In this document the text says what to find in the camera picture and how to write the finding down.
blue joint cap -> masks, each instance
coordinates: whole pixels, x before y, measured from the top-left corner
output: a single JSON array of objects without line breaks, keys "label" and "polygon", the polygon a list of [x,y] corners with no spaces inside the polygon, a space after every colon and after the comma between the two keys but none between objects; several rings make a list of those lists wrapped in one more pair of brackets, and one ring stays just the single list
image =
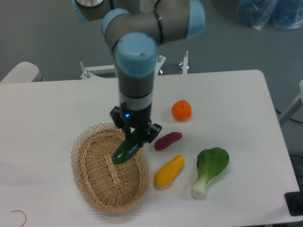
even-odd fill
[{"label": "blue joint cap", "polygon": [[72,3],[72,6],[74,6],[74,9],[76,11],[76,14],[78,16],[78,19],[81,21],[81,22],[89,22],[89,20],[87,20],[84,15],[81,13],[80,9],[78,8],[78,5],[76,3],[76,0],[71,0],[71,3]]},{"label": "blue joint cap", "polygon": [[116,48],[116,64],[126,75],[144,78],[154,72],[157,45],[147,34],[133,32],[124,35]]},{"label": "blue joint cap", "polygon": [[203,32],[206,24],[205,11],[199,0],[189,2],[189,23],[186,38]]},{"label": "blue joint cap", "polygon": [[131,15],[131,13],[129,11],[127,11],[126,9],[113,9],[105,15],[105,17],[103,18],[103,23],[102,23],[102,28],[101,28],[102,34],[104,37],[106,35],[106,30],[107,30],[107,27],[109,26],[110,22],[112,22],[113,19],[115,19],[117,16],[122,15],[122,14]]}]

green leaf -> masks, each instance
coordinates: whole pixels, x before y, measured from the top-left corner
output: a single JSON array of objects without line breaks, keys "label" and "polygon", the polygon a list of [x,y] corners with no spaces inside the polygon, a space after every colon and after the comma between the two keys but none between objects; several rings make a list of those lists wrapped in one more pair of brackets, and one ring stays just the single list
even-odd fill
[{"label": "green leaf", "polygon": [[210,181],[222,172],[229,163],[229,154],[222,148],[203,150],[198,155],[197,167],[198,176],[205,175]]}]

gray floor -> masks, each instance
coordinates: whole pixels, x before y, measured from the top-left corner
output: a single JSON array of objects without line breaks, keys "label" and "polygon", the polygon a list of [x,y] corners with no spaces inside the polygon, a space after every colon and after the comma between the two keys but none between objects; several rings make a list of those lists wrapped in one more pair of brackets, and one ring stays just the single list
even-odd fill
[{"label": "gray floor", "polygon": [[[151,1],[142,0],[142,9],[151,10]],[[303,28],[279,31],[270,24],[260,32],[244,27],[236,16],[237,1],[203,0],[204,33],[160,46],[159,54],[167,57],[164,71],[180,73],[177,65],[185,50],[192,73],[258,69],[274,106],[283,110],[303,79]],[[47,81],[79,79],[80,61],[112,64],[101,22],[79,22],[70,0],[1,0],[0,80],[22,61],[37,65]],[[303,121],[303,108],[294,118]],[[303,124],[287,122],[282,132],[289,153],[303,155]]]}]

purple sweet potato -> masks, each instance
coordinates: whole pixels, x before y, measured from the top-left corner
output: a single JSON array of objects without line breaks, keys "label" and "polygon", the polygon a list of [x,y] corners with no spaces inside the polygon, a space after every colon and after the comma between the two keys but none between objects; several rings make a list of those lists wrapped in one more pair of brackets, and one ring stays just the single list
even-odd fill
[{"label": "purple sweet potato", "polygon": [[178,141],[179,139],[182,138],[182,133],[181,132],[171,132],[165,136],[163,136],[162,138],[158,139],[155,142],[155,149],[156,150],[163,150],[165,148],[167,148],[170,144]]}]

plastic toy vegetable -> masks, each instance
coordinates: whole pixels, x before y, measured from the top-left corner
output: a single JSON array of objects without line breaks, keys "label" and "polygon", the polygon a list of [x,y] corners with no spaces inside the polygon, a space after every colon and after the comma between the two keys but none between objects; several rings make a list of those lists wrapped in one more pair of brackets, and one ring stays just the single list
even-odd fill
[{"label": "plastic toy vegetable", "polygon": [[140,137],[135,132],[125,139],[112,156],[114,164],[122,164],[134,156],[140,149]]},{"label": "plastic toy vegetable", "polygon": [[174,104],[171,113],[178,121],[185,121],[191,117],[192,111],[190,104],[185,100],[180,100]]},{"label": "plastic toy vegetable", "polygon": [[181,132],[171,132],[171,133],[161,137],[160,139],[158,139],[155,142],[154,147],[156,150],[163,150],[163,149],[167,148],[170,144],[181,139],[182,136],[183,135]]},{"label": "plastic toy vegetable", "polygon": [[202,199],[207,191],[210,180],[222,172],[229,163],[229,154],[221,148],[206,149],[198,155],[198,179],[191,186],[191,193]]},{"label": "plastic toy vegetable", "polygon": [[153,177],[154,184],[161,188],[171,183],[181,171],[185,159],[183,155],[175,156],[172,160],[162,166]]}]

